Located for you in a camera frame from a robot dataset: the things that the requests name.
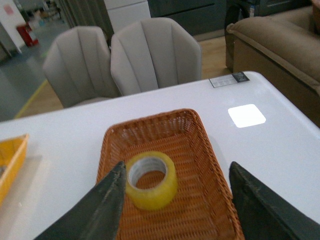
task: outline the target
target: white tabletop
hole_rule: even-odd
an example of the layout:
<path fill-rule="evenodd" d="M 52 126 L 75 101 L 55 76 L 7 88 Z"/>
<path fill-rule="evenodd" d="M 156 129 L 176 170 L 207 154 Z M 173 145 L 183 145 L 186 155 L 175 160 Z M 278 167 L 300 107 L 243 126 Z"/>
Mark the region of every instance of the white tabletop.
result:
<path fill-rule="evenodd" d="M 0 207 L 0 239 L 33 239 L 95 184 L 113 124 L 175 109 L 198 112 L 225 178 L 236 161 L 320 223 L 320 130 L 265 78 L 213 88 L 202 80 L 0 123 L 0 138 L 29 133 L 27 156 Z M 238 128 L 228 109 L 254 104 L 265 123 Z"/>

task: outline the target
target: brown sofa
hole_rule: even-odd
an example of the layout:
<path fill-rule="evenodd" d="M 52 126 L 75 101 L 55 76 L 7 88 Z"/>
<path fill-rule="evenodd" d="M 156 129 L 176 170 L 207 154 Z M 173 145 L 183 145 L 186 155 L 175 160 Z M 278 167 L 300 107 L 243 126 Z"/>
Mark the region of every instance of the brown sofa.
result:
<path fill-rule="evenodd" d="M 312 7 L 245 18 L 227 31 L 234 38 L 231 55 L 233 41 L 227 42 L 227 67 L 261 73 L 320 127 L 320 35 Z"/>

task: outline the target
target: white cabinet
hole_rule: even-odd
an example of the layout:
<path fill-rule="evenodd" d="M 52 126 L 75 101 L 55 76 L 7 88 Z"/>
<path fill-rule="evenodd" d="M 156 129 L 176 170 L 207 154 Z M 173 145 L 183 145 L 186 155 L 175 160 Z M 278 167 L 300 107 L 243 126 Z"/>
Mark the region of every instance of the white cabinet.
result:
<path fill-rule="evenodd" d="M 131 23 L 151 17 L 147 0 L 104 0 L 104 3 L 115 33 Z"/>

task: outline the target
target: yellow tape roll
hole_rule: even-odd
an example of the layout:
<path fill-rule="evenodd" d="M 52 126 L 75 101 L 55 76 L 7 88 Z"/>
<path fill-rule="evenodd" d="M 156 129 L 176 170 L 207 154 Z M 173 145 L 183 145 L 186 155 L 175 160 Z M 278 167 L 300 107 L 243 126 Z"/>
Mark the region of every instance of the yellow tape roll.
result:
<path fill-rule="evenodd" d="M 133 204 L 142 210 L 158 210 L 168 205 L 178 189 L 176 168 L 170 157 L 159 151 L 146 151 L 134 156 L 126 164 L 127 181 L 125 192 Z M 146 173 L 161 171 L 163 180 L 155 187 L 140 189 L 138 180 Z"/>

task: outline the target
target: orange wicker basket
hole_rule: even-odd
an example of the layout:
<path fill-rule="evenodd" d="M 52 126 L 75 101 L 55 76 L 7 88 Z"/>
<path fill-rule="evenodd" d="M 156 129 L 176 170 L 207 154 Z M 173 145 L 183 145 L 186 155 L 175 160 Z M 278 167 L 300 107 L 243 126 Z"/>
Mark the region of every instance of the orange wicker basket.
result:
<path fill-rule="evenodd" d="M 157 211 L 136 208 L 125 196 L 118 240 L 244 240 L 232 195 L 199 115 L 179 109 L 111 126 L 105 133 L 99 182 L 119 161 L 145 151 L 167 154 L 174 162 L 178 191 Z M 161 176 L 149 174 L 139 188 Z"/>

